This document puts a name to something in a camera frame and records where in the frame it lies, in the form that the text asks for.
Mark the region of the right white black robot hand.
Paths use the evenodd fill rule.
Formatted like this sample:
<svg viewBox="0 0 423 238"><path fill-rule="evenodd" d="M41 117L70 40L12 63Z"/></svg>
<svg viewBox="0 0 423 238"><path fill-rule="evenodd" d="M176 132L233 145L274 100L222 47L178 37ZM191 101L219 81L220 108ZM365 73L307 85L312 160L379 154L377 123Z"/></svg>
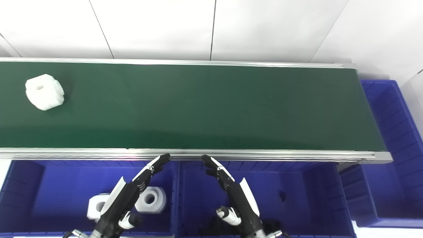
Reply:
<svg viewBox="0 0 423 238"><path fill-rule="evenodd" d="M230 206L216 209L217 216L231 226L237 227L241 238L266 238L255 197L245 178L236 182L225 166L213 157L202 155L208 168L206 173L218 180L227 193Z"/></svg>

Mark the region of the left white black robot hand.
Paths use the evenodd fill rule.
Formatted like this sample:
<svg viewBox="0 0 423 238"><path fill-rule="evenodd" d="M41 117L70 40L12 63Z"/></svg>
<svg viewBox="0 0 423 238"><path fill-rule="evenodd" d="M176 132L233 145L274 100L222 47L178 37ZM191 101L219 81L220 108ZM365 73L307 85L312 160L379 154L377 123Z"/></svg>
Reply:
<svg viewBox="0 0 423 238"><path fill-rule="evenodd" d="M105 202L100 218L89 237L119 238L124 230L138 226L141 218L132 209L148 187L151 178L162 171L163 166L170 160L171 155L165 153L150 161L130 182L121 177Z"/></svg>

